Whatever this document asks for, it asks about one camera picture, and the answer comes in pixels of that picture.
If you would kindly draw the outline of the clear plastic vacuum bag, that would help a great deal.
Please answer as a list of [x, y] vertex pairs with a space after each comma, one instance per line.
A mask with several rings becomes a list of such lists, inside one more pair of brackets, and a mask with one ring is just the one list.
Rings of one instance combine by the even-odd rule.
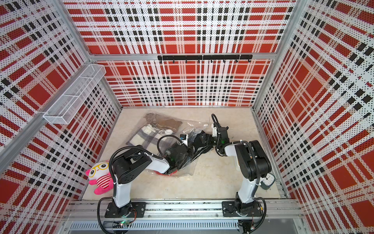
[[[120, 145], [120, 147], [125, 147], [127, 146], [126, 145], [126, 142], [129, 140], [130, 137], [132, 137], [141, 127], [143, 127], [144, 125], [148, 125], [146, 119], [144, 118], [144, 116], [147, 114], [145, 113], [143, 116], [141, 116], [139, 119], [138, 119], [138, 122], [137, 123], [134, 123], [133, 124], [133, 130], [129, 133], [128, 136], [126, 136], [125, 140], [122, 142], [122, 144]], [[176, 120], [179, 120], [179, 121], [182, 121], [183, 124], [179, 127], [178, 131], [177, 132], [173, 132], [172, 135], [164, 135], [162, 136], [158, 142], [157, 142], [157, 150], [158, 150], [158, 154], [155, 154], [157, 156], [160, 156], [160, 157], [164, 157], [164, 151], [166, 149], [168, 149], [169, 147], [171, 147], [172, 145], [176, 144], [176, 143], [179, 143], [179, 144], [183, 144], [182, 141], [180, 140], [180, 135], [181, 134], [190, 134], [191, 132], [196, 132], [196, 133], [199, 133], [201, 131], [204, 131], [205, 133], [207, 133], [205, 131], [205, 129], [207, 127], [204, 127], [203, 125], [204, 124], [207, 124], [206, 122], [198, 122], [198, 121], [187, 121], [187, 120], [182, 120], [182, 119], [178, 119], [178, 118], [175, 118], [175, 117], [171, 117], [171, 118], [174, 118]], [[174, 174], [173, 176], [176, 176], [176, 177], [182, 177], [182, 176], [191, 176], [194, 174], [194, 171], [195, 171], [195, 167], [196, 167], [196, 164], [197, 164], [197, 160], [195, 160], [194, 162], [192, 162], [188, 167], [185, 167], [183, 169], [180, 169], [176, 174]]]

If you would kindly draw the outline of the black smiley face scarf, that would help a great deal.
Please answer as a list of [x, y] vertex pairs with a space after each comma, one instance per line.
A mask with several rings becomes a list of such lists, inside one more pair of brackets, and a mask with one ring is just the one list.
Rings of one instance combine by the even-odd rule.
[[197, 160], [201, 154], [205, 154], [213, 149], [214, 145], [212, 135], [204, 131], [199, 133], [191, 132], [188, 136], [188, 146], [186, 147], [190, 150], [190, 162], [185, 167], [188, 167], [192, 162]]

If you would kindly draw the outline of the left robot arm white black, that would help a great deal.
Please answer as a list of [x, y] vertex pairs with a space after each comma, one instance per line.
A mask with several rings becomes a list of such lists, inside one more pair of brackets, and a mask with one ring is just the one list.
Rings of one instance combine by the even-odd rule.
[[118, 149], [109, 160], [109, 171], [114, 183], [113, 202], [117, 208], [128, 207], [131, 202], [131, 183], [143, 171], [151, 170], [161, 175], [172, 175], [187, 166], [193, 156], [192, 150], [176, 143], [157, 156], [141, 145]]

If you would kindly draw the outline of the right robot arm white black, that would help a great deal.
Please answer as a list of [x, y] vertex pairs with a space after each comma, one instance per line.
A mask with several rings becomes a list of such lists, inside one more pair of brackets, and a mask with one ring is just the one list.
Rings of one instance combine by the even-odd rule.
[[239, 216], [245, 216], [251, 212], [259, 215], [261, 207], [255, 195], [262, 181], [272, 171], [270, 160], [260, 142], [257, 140], [230, 142], [228, 127], [221, 127], [218, 124], [212, 124], [212, 133], [216, 153], [222, 157], [234, 157], [243, 176], [233, 209], [227, 209], [227, 212], [236, 213]]

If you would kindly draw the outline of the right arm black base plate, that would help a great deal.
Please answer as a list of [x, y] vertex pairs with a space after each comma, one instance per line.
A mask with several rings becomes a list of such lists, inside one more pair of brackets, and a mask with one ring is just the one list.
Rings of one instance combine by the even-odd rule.
[[240, 200], [223, 201], [222, 211], [224, 217], [261, 217], [262, 207], [257, 201], [241, 203]]

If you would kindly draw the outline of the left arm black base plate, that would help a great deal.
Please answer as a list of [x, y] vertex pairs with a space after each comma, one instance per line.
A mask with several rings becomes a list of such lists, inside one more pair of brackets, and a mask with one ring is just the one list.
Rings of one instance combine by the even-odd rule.
[[129, 204], [118, 208], [114, 202], [110, 202], [105, 218], [143, 218], [146, 210], [146, 202], [130, 202]]

